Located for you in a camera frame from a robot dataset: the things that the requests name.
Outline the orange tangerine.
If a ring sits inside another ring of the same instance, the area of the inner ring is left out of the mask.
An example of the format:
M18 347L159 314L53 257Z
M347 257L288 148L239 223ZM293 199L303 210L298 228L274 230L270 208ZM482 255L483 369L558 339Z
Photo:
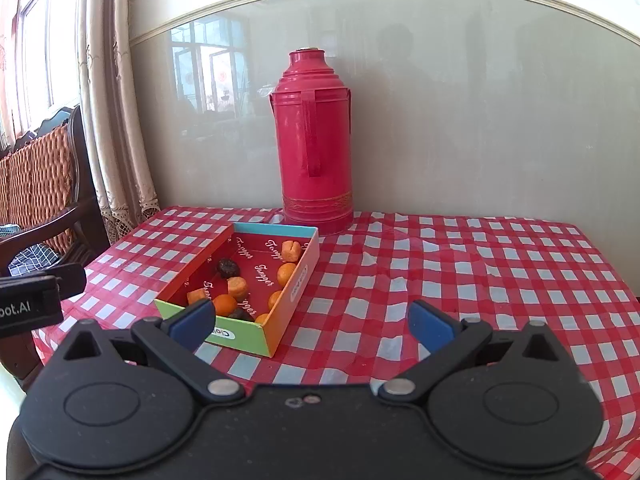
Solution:
M218 295L213 299L213 304L217 316L228 318L238 307L235 298L228 294Z
M294 262L283 263L277 270L277 281L282 288L285 288L286 284L288 284L295 270L296 264Z

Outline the small tan longan fruit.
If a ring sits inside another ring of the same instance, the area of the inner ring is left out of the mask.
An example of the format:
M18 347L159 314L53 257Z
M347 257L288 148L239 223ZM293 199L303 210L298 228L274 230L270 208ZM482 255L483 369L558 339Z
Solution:
M269 318L269 314L268 313L264 313L264 314L258 315L258 317L255 320L255 323L256 324L260 324L260 325L264 325L265 322L268 320L268 318Z

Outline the dark mangosteen fruit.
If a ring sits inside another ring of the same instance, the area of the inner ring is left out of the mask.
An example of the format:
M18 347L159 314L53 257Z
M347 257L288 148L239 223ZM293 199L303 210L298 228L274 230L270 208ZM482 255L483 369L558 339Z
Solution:
M237 278L241 275L240 266L229 258L221 258L218 260L217 272L224 280L228 280L229 278Z

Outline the blue plaid cloth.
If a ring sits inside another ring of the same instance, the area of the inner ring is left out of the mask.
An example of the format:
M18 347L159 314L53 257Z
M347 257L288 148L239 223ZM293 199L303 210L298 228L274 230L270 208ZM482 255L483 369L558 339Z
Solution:
M2 248L2 243L7 238L22 232L18 224L5 224L1 226L1 257L8 256L8 250ZM36 271L41 271L54 266L61 255L47 244L38 243L26 247L15 254L6 266L9 276L21 276Z

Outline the orange fruit piece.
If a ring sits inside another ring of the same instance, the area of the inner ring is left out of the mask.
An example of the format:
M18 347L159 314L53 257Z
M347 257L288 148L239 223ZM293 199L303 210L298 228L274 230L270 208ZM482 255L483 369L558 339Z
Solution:
M247 281L242 276L237 278L229 278L227 280L228 294L236 301L244 301L250 292Z
M281 246L281 258L284 262L296 263L303 253L298 240L285 240Z
M188 300L188 305L196 304L199 301L209 300L209 296L207 290L202 287L198 289L191 290L186 294L186 300Z
M268 298L268 308L272 310L278 303L282 292L280 290L276 290L273 292Z

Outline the red white checkered tablecloth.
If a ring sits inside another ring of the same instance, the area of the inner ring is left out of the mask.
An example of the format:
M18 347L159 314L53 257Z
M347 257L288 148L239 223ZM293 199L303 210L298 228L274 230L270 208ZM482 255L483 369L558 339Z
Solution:
M638 477L638 296L568 223L360 212L322 238L272 358L213 344L198 355L247 385L377 386L426 355L406 321L416 297L500 330L544 321L604 408L591 465L607 479Z

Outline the colourful cardboard box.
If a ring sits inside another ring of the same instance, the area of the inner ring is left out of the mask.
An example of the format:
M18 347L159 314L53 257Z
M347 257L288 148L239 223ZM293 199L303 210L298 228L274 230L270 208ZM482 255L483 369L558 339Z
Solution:
M319 260L313 226L234 222L171 279L155 305L167 320L194 302L209 303L177 328L178 341L271 358Z

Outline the beige lace curtain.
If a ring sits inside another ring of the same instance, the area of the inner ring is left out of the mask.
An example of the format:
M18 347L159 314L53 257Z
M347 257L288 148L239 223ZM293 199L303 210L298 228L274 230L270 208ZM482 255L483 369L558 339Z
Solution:
M128 0L81 0L77 19L82 125L112 243L160 211L140 125L128 18Z

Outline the red thermos flask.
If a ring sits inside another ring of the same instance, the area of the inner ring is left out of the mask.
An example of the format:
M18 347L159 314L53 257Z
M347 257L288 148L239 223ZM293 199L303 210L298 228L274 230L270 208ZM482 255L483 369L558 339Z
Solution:
M276 124L285 221L322 235L347 230L352 198L352 92L324 51L298 49L269 102Z

